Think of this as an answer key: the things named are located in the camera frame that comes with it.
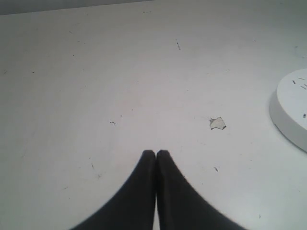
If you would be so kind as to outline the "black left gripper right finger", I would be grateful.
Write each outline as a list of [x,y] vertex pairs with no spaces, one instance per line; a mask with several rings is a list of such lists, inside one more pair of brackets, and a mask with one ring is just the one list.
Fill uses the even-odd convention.
[[167,150],[156,155],[156,195],[161,230],[242,230],[188,183]]

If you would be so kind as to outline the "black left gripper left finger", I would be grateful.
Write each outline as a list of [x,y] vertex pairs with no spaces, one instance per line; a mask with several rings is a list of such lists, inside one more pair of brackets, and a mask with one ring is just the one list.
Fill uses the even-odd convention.
[[145,150],[133,172],[98,211],[75,230],[151,230],[155,211],[155,162],[152,150]]

